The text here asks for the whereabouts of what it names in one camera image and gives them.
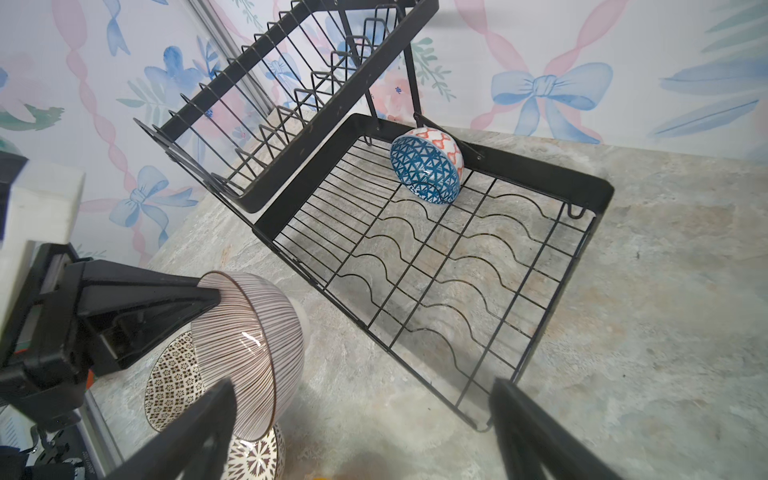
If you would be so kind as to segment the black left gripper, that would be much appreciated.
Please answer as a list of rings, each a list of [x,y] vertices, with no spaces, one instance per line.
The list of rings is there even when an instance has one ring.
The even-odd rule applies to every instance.
[[[69,245],[42,245],[1,336],[1,401],[43,429],[80,421],[87,370],[73,320],[82,273]],[[106,260],[85,264],[76,318],[98,377],[134,365],[179,329],[221,302],[216,288]]]

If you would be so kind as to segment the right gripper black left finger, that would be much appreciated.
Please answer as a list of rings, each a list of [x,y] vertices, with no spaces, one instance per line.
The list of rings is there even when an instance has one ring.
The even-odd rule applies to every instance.
[[[237,402],[225,378],[108,475],[110,479],[219,479],[228,459]]]

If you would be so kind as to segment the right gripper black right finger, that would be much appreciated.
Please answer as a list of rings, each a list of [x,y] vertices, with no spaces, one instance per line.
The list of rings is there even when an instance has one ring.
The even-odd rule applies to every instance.
[[[619,477],[512,381],[495,380],[489,407],[509,479]]]

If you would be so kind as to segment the pink striped bowl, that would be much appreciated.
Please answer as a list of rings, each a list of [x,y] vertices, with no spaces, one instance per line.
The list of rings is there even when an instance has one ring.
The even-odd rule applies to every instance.
[[[272,282],[245,272],[212,271],[198,286],[220,293],[217,306],[191,323],[204,384],[228,379],[237,412],[233,433],[264,437],[285,413],[303,375],[307,322]]]

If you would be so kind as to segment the blue triangle pattern bowl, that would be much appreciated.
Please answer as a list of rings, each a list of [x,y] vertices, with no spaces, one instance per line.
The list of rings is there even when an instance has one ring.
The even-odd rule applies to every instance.
[[[390,161],[400,182],[432,204],[453,203],[461,189],[463,154],[457,141],[432,127],[412,129],[390,147]]]

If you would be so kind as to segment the brown dotted pattern bowl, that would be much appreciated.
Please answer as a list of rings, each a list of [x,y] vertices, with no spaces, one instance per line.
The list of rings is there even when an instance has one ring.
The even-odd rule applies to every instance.
[[[205,390],[192,334],[187,331],[164,349],[150,371],[144,395],[148,423],[155,431],[164,430]]]

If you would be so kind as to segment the white lattice pattern bowl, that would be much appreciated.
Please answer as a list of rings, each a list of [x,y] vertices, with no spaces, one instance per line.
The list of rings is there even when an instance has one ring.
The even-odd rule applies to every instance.
[[[234,438],[222,479],[277,480],[285,471],[286,447],[278,425],[255,442]]]

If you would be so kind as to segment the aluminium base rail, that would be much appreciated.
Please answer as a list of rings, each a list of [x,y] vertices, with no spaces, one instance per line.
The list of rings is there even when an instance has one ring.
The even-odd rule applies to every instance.
[[[114,437],[91,392],[76,410],[79,420],[48,433],[1,405],[3,479],[105,479],[123,462]]]

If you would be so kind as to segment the aluminium frame post left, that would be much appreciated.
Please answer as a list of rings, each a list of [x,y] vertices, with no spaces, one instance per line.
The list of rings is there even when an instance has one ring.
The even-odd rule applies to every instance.
[[[246,19],[251,13],[247,1],[188,1],[192,15],[207,31],[207,35],[218,47],[225,58],[235,58],[242,53],[242,47],[249,47],[253,33],[258,31],[260,23],[255,16],[256,25]],[[246,96],[255,103],[255,109],[263,118],[274,109],[275,105],[260,81],[253,73],[248,73],[239,84],[245,89]]]

